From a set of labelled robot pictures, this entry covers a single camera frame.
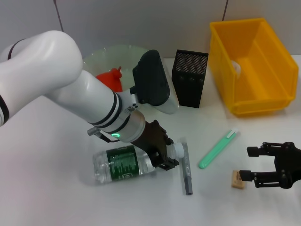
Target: red object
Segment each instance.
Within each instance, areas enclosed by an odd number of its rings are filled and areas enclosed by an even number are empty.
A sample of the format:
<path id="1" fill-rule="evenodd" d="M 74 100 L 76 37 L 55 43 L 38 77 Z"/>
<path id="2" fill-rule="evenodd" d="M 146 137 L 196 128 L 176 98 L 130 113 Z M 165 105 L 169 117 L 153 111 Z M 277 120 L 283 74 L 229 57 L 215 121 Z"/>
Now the red object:
<path id="1" fill-rule="evenodd" d="M 99 74 L 96 78 L 105 84 L 107 87 L 112 89 L 114 92 L 122 92 L 122 86 L 120 78 L 122 76 L 121 67 L 118 69 L 112 68 L 111 71 Z"/>

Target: black ring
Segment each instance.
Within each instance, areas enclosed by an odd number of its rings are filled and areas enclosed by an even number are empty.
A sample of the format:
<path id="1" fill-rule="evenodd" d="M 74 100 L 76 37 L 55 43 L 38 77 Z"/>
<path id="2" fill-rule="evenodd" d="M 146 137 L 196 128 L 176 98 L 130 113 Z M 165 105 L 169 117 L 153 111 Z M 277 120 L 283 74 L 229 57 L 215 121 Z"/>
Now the black ring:
<path id="1" fill-rule="evenodd" d="M 114 93 L 114 102 L 113 102 L 113 106 L 111 108 L 111 110 L 109 111 L 109 113 L 107 114 L 107 116 L 105 116 L 103 119 L 101 119 L 100 121 L 98 122 L 94 122 L 94 123 L 90 123 L 91 125 L 95 126 L 95 125 L 99 125 L 99 124 L 102 124 L 103 122 L 107 121 L 108 118 L 110 118 L 116 108 L 116 104 L 117 104 L 117 96 L 116 96 L 116 93 Z"/>
<path id="2" fill-rule="evenodd" d="M 118 118 L 118 116 L 120 115 L 120 112 L 121 112 L 121 110 L 122 110 L 122 100 L 121 100 L 121 98 L 120 98 L 120 96 L 119 96 L 118 94 L 116 94 L 116 95 L 118 96 L 119 107 L 118 107 L 118 110 L 117 110 L 115 116 L 114 116 L 107 124 L 105 124 L 105 125 L 103 125 L 103 126 L 95 126 L 95 127 L 97 127 L 97 128 L 105 128 L 105 127 L 108 127 L 108 126 L 110 126 L 110 125 Z"/>
<path id="3" fill-rule="evenodd" d="M 11 54 L 12 54 L 13 49 L 14 49 L 14 47 L 16 46 L 16 44 L 18 44 L 18 43 L 19 43 L 20 41 L 22 41 L 22 40 L 24 40 L 24 39 L 21 39 L 21 40 L 17 41 L 17 42 L 10 48 L 10 51 L 9 51 L 9 53 L 8 53 L 8 60 L 11 59 Z"/>
<path id="4" fill-rule="evenodd" d="M 3 112 L 3 116 L 4 116 L 4 121 L 3 124 L 5 124 L 8 119 L 9 119 L 9 110 L 8 107 L 6 106 L 6 103 L 4 102 L 3 98 L 0 95 L 0 108 Z"/>
<path id="5" fill-rule="evenodd" d="M 126 120 L 124 121 L 124 123 L 123 123 L 118 129 L 116 129 L 116 130 L 114 130 L 114 131 L 112 131 L 112 132 L 106 132 L 106 133 L 112 134 L 112 133 L 116 133 L 116 132 L 118 132 L 118 131 L 121 131 L 121 130 L 127 125 L 128 121 L 130 120 L 130 116 L 131 116 L 131 115 L 129 115 L 129 116 L 126 118 Z"/>

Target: robotic arm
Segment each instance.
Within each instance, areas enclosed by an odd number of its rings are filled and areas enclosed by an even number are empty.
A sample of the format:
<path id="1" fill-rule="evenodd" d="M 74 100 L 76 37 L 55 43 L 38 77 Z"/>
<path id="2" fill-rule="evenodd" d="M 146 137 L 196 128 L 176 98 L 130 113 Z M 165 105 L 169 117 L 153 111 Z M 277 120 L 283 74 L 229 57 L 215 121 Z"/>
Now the robotic arm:
<path id="1" fill-rule="evenodd" d="M 179 103 L 157 51 L 143 55 L 133 70 L 135 87 L 115 93 L 93 75 L 82 70 L 82 56 L 67 34 L 49 31 L 7 47 L 0 63 L 0 126 L 24 106 L 46 96 L 120 141 L 143 149 L 154 167 L 169 170 L 178 161 L 167 156 L 173 141 L 157 121 L 148 123 L 139 109 L 148 103 L 173 113 Z"/>

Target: green indicator light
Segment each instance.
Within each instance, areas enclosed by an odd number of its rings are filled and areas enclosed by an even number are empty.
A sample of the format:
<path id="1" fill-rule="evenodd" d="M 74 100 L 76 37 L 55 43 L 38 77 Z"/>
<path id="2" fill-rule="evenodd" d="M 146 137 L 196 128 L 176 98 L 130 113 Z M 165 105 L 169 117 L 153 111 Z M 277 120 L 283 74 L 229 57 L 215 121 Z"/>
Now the green indicator light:
<path id="1" fill-rule="evenodd" d="M 113 137 L 120 137 L 120 135 L 118 133 L 112 133 L 111 134 Z"/>

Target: plastic water bottle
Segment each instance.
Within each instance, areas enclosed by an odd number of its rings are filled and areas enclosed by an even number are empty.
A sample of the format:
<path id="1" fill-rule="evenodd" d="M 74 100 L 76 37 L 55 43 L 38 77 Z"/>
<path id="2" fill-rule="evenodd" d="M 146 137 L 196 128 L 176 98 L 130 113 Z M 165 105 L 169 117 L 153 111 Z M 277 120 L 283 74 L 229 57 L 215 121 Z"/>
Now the plastic water bottle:
<path id="1" fill-rule="evenodd" d="M 172 159 L 184 157 L 181 143 L 167 145 Z M 136 177 L 153 172 L 155 168 L 147 153 L 136 146 L 115 148 L 93 155 L 95 179 L 101 184 Z"/>

